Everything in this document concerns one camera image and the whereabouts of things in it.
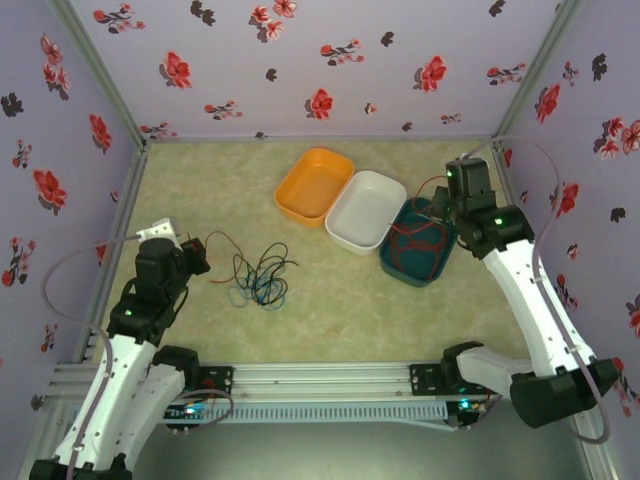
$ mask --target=white arm segment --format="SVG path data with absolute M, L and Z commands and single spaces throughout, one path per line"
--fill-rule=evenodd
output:
M 532 371 L 531 360 L 514 360 L 494 353 L 487 347 L 462 352 L 458 355 L 458 368 L 466 381 L 490 388 L 507 400 L 511 398 L 511 377 L 516 373 Z
M 170 218 L 163 218 L 155 222 L 151 228 L 136 233 L 140 236 L 138 239 L 140 243 L 152 238 L 167 238 L 176 248 L 181 249 L 177 239 L 178 225 Z M 120 452 L 129 452 L 135 464 L 142 445 L 158 420 L 162 418 L 164 409 L 184 388 L 184 375 L 173 367 L 161 365 L 152 367 L 150 372 L 154 372 L 154 379 L 164 379 L 162 388 L 157 390 L 152 388 L 154 393 L 147 392 L 145 382 L 134 398 L 138 383 L 151 363 L 157 348 L 149 342 L 144 342 L 142 345 L 136 344 L 134 338 L 124 335 L 115 335 L 111 339 L 111 346 L 113 372 L 89 422 L 83 447 L 78 454 L 76 463 L 78 468 L 89 462 L 93 464 L 94 470 L 108 470 L 114 456 Z M 55 455 L 60 457 L 59 462 L 62 465 L 69 465 L 78 429 L 86 418 L 89 406 L 105 376 L 106 358 L 105 351 L 82 408 L 73 426 L 56 449 Z M 119 438 L 119 434 L 125 431 L 130 437 L 126 443 Z
M 182 250 L 180 242 L 178 242 L 178 236 L 180 236 L 180 227 L 177 222 L 171 218 L 163 218 L 155 222 L 151 228 L 146 228 L 136 232 L 140 236 L 138 241 L 140 243 L 152 238 L 168 238 L 173 242 L 176 248 Z
M 82 443 L 83 448 L 79 452 L 76 463 L 78 468 L 81 468 L 86 462 L 92 463 L 94 470 L 108 470 L 111 467 L 115 456 L 115 438 L 122 430 L 123 420 L 129 414 L 131 399 L 138 382 L 156 353 L 155 345 L 149 342 L 138 345 L 134 338 L 123 335 L 115 335 L 111 339 L 111 346 L 114 357 L 112 376 L 107 383 L 102 400 L 89 422 Z M 60 457 L 59 461 L 62 465 L 69 465 L 71 461 L 71 452 L 76 441 L 77 431 L 87 416 L 89 405 L 104 378 L 105 370 L 106 352 L 102 356 L 98 373 L 93 379 L 89 393 L 73 422 L 73 426 L 56 449 L 55 454 Z
M 503 252 L 492 251 L 483 261 L 502 288 L 520 325 L 531 355 L 528 371 L 533 371 L 537 377 L 556 376 L 556 369 L 559 367 L 564 367 L 567 371 L 579 367 L 533 279 L 533 247 L 533 243 L 521 240 L 509 244 Z M 571 323 L 542 264 L 540 274 L 540 281 L 560 314 L 578 353 L 585 364 L 590 365 L 595 357 L 593 350 Z M 496 355 L 484 347 L 462 352 L 458 356 L 458 367 L 466 381 L 487 386 L 507 396 L 511 375 L 526 369 L 522 361 Z M 506 375 L 506 378 L 499 380 L 500 375 Z
M 115 454 L 125 455 L 127 470 L 133 472 L 142 447 L 164 416 L 167 406 L 182 393 L 184 374 L 170 365 L 152 365 L 127 409 L 122 430 L 113 439 Z

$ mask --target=white plastic container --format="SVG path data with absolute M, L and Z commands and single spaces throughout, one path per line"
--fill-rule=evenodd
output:
M 359 255 L 375 252 L 407 199 L 404 186 L 384 175 L 356 173 L 324 220 L 331 239 Z

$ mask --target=lavender wall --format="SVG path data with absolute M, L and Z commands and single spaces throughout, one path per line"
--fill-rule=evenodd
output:
M 12 479 L 53 369 L 78 341 L 44 307 L 40 281 L 108 236 L 135 147 L 46 2 L 5 0 L 0 44 L 0 477 Z M 60 309 L 83 317 L 99 263 L 89 252 L 60 268 L 49 288 Z
M 559 5 L 71 3 L 143 133 L 211 139 L 491 134 Z
M 585 3 L 512 129 L 550 147 L 565 185 L 556 194 L 547 160 L 520 142 L 505 142 L 507 171 L 536 227 L 562 206 L 545 263 L 585 339 L 616 357 L 610 442 L 620 478 L 640 478 L 640 3 Z

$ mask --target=orange plastic container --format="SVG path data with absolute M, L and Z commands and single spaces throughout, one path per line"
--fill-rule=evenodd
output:
M 347 157 L 324 148 L 312 148 L 277 188 L 276 204 L 283 214 L 297 222 L 319 227 L 354 171 L 353 162 Z

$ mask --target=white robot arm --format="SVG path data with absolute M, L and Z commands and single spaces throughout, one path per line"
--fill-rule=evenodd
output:
M 539 427 L 594 406 L 594 398 L 563 339 L 537 282 L 542 282 L 569 332 L 575 349 L 605 393 L 618 372 L 611 360 L 597 360 L 571 323 L 540 265 L 534 278 L 533 232 L 515 206 L 497 208 L 487 165 L 463 158 L 447 164 L 448 188 L 438 187 L 430 216 L 453 220 L 471 253 L 482 260 L 502 288 L 524 334 L 531 359 L 513 360 L 478 342 L 445 350 L 441 367 L 445 383 L 481 385 L 510 399 L 522 420 Z M 74 464 L 77 480 L 130 480 L 138 455 L 168 405 L 193 386 L 197 354 L 178 347 L 157 352 L 164 330 L 178 310 L 174 306 L 192 274 L 208 271 L 198 239 L 179 244 L 169 219 L 138 232 L 140 253 L 136 278 L 111 312 L 108 332 L 114 366 L 95 412 L 89 405 L 106 375 L 103 356 L 89 394 L 71 430 L 51 460 L 38 460 L 30 480 L 62 478 Z M 135 286 L 136 293 L 131 294 Z M 77 432 L 90 419 L 80 448 Z
M 137 235 L 141 245 L 136 277 L 127 282 L 107 328 L 113 353 L 111 373 L 107 373 L 105 351 L 71 429 L 53 459 L 36 461 L 30 480 L 64 478 L 70 465 L 76 480 L 131 479 L 140 451 L 167 406 L 187 384 L 194 386 L 197 354 L 179 347 L 158 352 L 158 345 L 184 304 L 191 275 L 209 270 L 206 251 L 197 238 L 180 244 L 168 218 Z M 91 411 L 105 376 L 110 376 L 109 381 Z M 85 423 L 82 443 L 76 447 Z
M 596 359 L 571 323 L 541 263 L 539 278 L 534 278 L 533 231 L 524 214 L 514 205 L 496 207 L 484 160 L 463 157 L 449 162 L 447 180 L 448 187 L 436 189 L 431 216 L 453 221 L 473 256 L 487 266 L 514 312 L 531 356 L 513 360 L 478 342 L 457 345 L 445 350 L 441 362 L 448 382 L 478 384 L 503 395 L 534 428 L 592 408 L 595 398 L 574 352 L 601 394 L 616 382 L 618 372 L 611 360 Z

